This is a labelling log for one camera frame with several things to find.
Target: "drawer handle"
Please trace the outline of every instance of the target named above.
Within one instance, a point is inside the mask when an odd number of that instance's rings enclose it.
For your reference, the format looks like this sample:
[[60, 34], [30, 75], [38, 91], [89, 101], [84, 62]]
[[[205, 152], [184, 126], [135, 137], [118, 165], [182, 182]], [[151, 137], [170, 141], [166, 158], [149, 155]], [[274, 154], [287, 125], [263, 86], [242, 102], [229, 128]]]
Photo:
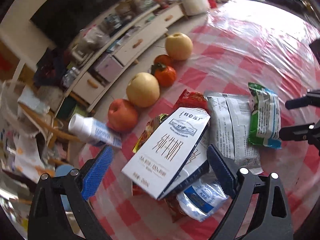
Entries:
[[94, 89], [98, 88], [98, 85], [95, 82], [93, 82], [91, 79], [88, 79], [87, 83], [89, 84], [90, 87], [92, 87]]
[[143, 42], [143, 39], [138, 39], [138, 42], [132, 46], [133, 49], [138, 47]]
[[169, 15], [166, 19], [164, 19], [166, 22], [170, 21], [173, 18], [173, 15]]

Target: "plastic table cover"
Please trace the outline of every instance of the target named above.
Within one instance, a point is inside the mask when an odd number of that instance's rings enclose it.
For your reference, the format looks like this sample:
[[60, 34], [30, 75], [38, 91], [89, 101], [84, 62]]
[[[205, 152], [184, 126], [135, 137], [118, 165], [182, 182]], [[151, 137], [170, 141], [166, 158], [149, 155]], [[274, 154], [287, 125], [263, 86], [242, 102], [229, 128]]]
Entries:
[[[160, 113], [171, 113], [184, 89], [249, 95], [248, 82], [255, 82], [279, 95], [282, 127], [317, 122], [320, 117], [320, 109], [312, 106], [290, 111], [284, 107], [287, 100], [302, 96], [307, 89], [319, 88], [320, 66], [308, 44], [320, 33], [302, 19], [260, 2], [232, 0], [208, 13], [207, 21], [188, 35], [194, 44], [191, 58], [174, 65], [177, 81], [162, 90], [156, 104], [144, 109], [135, 129], [123, 136], [122, 150], [115, 152], [90, 199], [112, 239], [208, 239], [228, 209], [231, 201], [202, 223], [189, 217], [172, 223], [166, 203], [148, 195], [133, 197], [131, 181], [121, 173], [147, 122]], [[87, 144], [80, 154], [80, 166], [99, 151]], [[282, 149], [263, 147], [260, 155], [264, 172], [277, 172], [284, 184], [296, 230], [320, 196], [318, 151], [307, 142], [283, 142]], [[239, 236], [249, 225], [256, 200], [254, 196]]]

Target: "silver snack bag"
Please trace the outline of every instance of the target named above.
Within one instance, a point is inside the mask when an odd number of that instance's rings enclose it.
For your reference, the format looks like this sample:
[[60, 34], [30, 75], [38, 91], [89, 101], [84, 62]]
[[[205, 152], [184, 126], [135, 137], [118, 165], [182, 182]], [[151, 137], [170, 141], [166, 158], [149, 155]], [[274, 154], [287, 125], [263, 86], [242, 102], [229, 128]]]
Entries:
[[257, 175], [263, 172], [257, 147], [248, 143], [251, 109], [249, 97], [206, 91], [210, 113], [209, 144], [215, 144], [239, 167]]

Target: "white milk carton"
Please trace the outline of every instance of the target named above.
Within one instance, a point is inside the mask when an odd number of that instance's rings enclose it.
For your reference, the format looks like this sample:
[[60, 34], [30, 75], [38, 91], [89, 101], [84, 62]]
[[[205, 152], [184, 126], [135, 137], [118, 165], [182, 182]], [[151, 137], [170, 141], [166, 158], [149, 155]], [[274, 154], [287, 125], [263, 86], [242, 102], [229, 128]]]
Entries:
[[167, 190], [159, 197], [160, 199], [169, 194], [180, 193], [183, 189], [209, 171], [209, 163], [207, 160], [208, 146], [209, 129], [205, 131], [187, 163], [183, 166], [182, 170]]
[[158, 199], [187, 163], [209, 119], [203, 109], [180, 107], [155, 130], [122, 172]]

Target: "floor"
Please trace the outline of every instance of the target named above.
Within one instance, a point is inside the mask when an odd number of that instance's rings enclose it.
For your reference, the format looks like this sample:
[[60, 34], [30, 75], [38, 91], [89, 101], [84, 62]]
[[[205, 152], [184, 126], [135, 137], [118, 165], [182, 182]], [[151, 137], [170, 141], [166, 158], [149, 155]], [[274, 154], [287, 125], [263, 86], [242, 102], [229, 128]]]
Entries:
[[[173, 25], [169, 26], [168, 33], [173, 34], [176, 32], [188, 34], [195, 26], [203, 23], [206, 20], [206, 14], [200, 14], [197, 16], [189, 17], [187, 20], [185, 17], [181, 18]], [[114, 99], [125, 97], [125, 90], [130, 79], [140, 72], [148, 72], [153, 60], [160, 54], [166, 54], [164, 48], [165, 37], [163, 36], [150, 46], [141, 56], [138, 58], [139, 64], [132, 64], [126, 71], [117, 79], [117, 81], [111, 86], [111, 88], [105, 93], [103, 98], [99, 101], [95, 107], [95, 118], [99, 121], [105, 121], [110, 104]]]

